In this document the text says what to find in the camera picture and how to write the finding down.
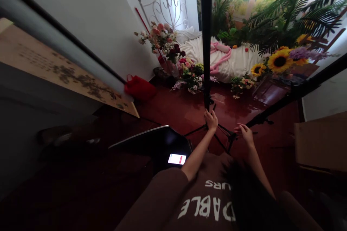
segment flower bouquet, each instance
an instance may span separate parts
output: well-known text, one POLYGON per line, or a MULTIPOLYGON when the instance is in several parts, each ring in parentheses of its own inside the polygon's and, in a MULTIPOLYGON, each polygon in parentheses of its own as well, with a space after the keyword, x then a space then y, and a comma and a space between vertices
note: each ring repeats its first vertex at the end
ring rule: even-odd
POLYGON ((255 77, 262 77, 264 74, 272 74, 273 78, 279 76, 285 79, 291 79, 292 69, 295 66, 304 66, 309 63, 309 60, 319 61, 329 56, 328 52, 318 52, 316 50, 309 50, 310 44, 299 46, 303 39, 307 39, 309 42, 311 37, 307 37, 306 34, 302 34, 296 40, 296 48, 288 48, 287 46, 281 46, 274 53, 266 53, 264 55, 264 62, 256 64, 252 67, 251 72, 255 77))
MULTIPOLYGON (((197 94, 202 90, 204 81, 204 66, 201 63, 195 64, 190 58, 181 58, 178 60, 180 71, 180 80, 176 82, 172 90, 178 90, 186 87, 192 94, 197 94)), ((212 82, 218 82, 215 77, 210 77, 212 82)))
POLYGON ((177 32, 174 32, 168 23, 159 23, 158 25, 155 22, 151 23, 152 27, 149 35, 145 31, 141 31, 141 33, 134 32, 136 36, 141 36, 138 40, 139 43, 143 45, 148 40, 152 44, 153 53, 158 53, 158 50, 160 50, 169 61, 176 64, 177 58, 185 56, 185 52, 181 52, 179 45, 175 43, 177 32))
POLYGON ((232 78, 230 92, 234 93, 233 98, 239 99, 239 95, 243 94, 244 90, 252 88, 255 84, 255 81, 257 81, 257 78, 251 79, 251 77, 248 75, 248 72, 245 72, 242 77, 232 78))

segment white bedsheet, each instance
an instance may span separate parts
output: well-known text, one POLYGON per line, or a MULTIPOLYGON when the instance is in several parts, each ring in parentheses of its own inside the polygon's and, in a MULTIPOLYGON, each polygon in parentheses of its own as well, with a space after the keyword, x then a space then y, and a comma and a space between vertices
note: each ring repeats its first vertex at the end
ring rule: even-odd
MULTIPOLYGON (((211 37, 211 42, 217 42, 215 37, 211 37)), ((246 71, 250 73, 251 68, 261 62, 263 59, 258 52, 245 52, 249 44, 242 45, 237 49, 231 50, 231 57, 219 65, 219 72, 214 76, 220 82, 230 83, 232 77, 242 76, 246 71)), ((204 63, 202 56, 202 36, 193 40, 188 40, 180 45, 180 49, 185 51, 186 56, 191 58, 195 63, 204 63)), ((210 65, 213 66, 225 55, 224 52, 216 51, 211 54, 210 65)))

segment red bag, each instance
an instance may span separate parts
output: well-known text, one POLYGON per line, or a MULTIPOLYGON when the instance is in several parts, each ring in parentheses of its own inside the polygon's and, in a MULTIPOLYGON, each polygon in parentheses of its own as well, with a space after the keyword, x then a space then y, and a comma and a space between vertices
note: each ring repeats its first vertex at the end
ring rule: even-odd
POLYGON ((143 78, 138 76, 133 77, 129 74, 127 75, 127 81, 128 82, 124 86, 124 91, 125 93, 132 95, 135 99, 148 101, 157 93, 156 88, 143 78))

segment phone screen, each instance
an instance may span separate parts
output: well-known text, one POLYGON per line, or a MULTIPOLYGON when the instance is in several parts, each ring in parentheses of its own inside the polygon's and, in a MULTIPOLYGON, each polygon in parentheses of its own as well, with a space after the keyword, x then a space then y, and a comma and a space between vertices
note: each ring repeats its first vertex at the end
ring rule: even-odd
POLYGON ((168 163, 173 163, 173 164, 181 164, 183 165, 185 163, 186 155, 180 155, 180 154, 170 154, 169 160, 167 161, 168 163))

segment pink rose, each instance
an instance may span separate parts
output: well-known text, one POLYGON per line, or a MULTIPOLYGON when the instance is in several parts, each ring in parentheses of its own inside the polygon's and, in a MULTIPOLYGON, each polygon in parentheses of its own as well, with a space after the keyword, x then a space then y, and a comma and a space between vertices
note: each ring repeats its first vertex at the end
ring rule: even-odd
POLYGON ((153 34, 160 35, 160 31, 157 28, 152 28, 153 34))
POLYGON ((164 31, 164 25, 162 23, 158 24, 158 30, 164 31))
POLYGON ((164 23, 164 28, 169 31, 170 30, 170 25, 168 23, 164 23))

